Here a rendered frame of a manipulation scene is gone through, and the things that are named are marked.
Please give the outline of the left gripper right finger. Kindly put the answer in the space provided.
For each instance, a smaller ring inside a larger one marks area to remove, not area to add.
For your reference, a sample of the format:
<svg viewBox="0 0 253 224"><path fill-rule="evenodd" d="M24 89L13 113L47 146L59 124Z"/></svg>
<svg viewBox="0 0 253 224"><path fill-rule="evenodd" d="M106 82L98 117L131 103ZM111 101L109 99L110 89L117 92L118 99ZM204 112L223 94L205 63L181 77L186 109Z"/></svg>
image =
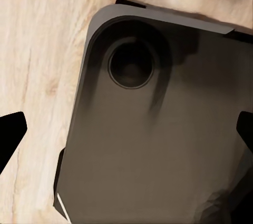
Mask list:
<svg viewBox="0 0 253 224"><path fill-rule="evenodd" d="M253 113L241 111L236 130L253 154Z"/></svg>

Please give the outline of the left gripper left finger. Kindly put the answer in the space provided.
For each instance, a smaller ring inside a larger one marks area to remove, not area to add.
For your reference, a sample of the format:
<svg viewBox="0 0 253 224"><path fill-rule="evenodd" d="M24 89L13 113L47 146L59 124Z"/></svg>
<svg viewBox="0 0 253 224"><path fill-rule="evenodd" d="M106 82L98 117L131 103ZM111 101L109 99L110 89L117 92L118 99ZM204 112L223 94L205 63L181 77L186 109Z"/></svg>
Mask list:
<svg viewBox="0 0 253 224"><path fill-rule="evenodd" d="M27 132L22 111L0 117L0 175Z"/></svg>

